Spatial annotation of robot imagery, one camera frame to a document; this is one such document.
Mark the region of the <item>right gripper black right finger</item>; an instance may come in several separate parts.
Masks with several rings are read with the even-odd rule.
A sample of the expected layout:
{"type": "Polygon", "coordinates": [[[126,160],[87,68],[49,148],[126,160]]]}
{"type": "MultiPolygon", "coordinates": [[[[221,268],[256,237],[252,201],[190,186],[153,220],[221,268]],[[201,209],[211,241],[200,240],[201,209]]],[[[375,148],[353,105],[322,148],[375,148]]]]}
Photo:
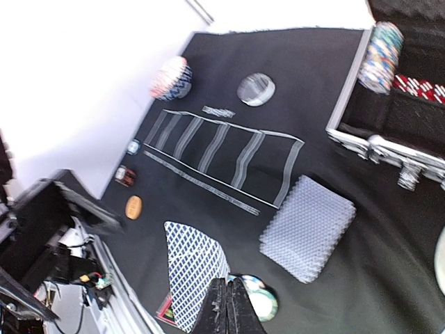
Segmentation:
{"type": "Polygon", "coordinates": [[[240,278],[235,278],[227,283],[226,310],[227,333],[266,334],[240,278]]]}

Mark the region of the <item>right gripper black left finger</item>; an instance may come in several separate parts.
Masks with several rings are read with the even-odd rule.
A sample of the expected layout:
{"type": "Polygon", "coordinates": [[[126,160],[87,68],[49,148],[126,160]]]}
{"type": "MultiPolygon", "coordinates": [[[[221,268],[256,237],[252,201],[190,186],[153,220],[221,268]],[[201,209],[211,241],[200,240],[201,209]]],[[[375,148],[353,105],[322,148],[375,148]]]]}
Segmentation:
{"type": "Polygon", "coordinates": [[[225,334],[227,332],[226,294],[226,280],[214,278],[202,302],[191,334],[225,334]]]}

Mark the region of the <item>blue card player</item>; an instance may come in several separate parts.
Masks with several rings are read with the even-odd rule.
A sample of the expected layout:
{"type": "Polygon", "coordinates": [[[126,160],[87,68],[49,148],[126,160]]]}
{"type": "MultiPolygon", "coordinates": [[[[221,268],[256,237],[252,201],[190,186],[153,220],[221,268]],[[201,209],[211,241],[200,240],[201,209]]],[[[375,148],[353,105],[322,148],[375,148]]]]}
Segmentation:
{"type": "Polygon", "coordinates": [[[222,246],[207,234],[182,223],[164,223],[168,278],[177,327],[190,333],[214,278],[228,279],[222,246]]]}

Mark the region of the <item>orange big blind button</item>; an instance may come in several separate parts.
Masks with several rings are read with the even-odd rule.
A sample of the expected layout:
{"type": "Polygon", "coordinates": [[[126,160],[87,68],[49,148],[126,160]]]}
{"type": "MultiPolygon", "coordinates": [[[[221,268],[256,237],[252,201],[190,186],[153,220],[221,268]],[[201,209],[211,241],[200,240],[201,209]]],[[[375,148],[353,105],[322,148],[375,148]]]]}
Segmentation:
{"type": "Polygon", "coordinates": [[[125,215],[131,220],[136,220],[140,216],[143,209],[143,202],[138,196],[131,196],[125,207],[125,215]]]}

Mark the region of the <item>red brown poker chip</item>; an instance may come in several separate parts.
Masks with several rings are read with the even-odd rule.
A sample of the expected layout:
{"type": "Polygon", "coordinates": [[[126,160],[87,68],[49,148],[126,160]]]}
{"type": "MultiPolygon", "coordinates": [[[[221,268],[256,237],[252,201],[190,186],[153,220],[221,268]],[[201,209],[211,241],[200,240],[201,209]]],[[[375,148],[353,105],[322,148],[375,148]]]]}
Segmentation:
{"type": "Polygon", "coordinates": [[[120,165],[114,174],[114,180],[125,187],[130,187],[135,184],[136,173],[130,168],[120,165]]]}

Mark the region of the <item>dark green poker chip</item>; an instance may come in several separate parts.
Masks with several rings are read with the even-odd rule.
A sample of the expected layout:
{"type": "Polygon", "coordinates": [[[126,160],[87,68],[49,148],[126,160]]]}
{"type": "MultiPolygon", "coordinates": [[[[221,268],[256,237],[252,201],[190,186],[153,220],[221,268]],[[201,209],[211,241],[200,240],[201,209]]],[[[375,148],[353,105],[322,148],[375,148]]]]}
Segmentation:
{"type": "Polygon", "coordinates": [[[138,139],[133,139],[131,142],[129,142],[127,146],[127,154],[134,156],[138,154],[141,147],[141,143],[138,139]]]}

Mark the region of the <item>clear round dealer button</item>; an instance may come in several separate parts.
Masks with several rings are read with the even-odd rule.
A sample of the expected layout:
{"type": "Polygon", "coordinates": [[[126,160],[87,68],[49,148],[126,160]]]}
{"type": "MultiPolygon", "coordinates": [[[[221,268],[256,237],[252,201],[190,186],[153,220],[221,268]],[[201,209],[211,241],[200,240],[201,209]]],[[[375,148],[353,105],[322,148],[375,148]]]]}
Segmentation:
{"type": "Polygon", "coordinates": [[[275,93],[275,83],[264,73],[254,73],[242,80],[238,98],[246,105],[257,107],[265,104],[275,93]]]}

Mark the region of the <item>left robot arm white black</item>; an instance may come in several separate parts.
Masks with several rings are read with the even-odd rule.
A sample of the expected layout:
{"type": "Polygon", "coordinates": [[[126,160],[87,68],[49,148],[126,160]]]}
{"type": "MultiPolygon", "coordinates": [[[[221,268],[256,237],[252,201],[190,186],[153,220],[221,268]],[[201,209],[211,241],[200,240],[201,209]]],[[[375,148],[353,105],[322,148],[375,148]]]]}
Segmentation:
{"type": "Polygon", "coordinates": [[[62,169],[38,180],[16,200],[7,199],[13,179],[7,149],[1,146],[1,302],[18,319],[59,317],[34,294],[46,280],[80,284],[81,276],[103,274],[95,258],[75,257],[60,240],[76,221],[94,234],[124,230],[124,221],[91,196],[74,172],[62,169]]]}

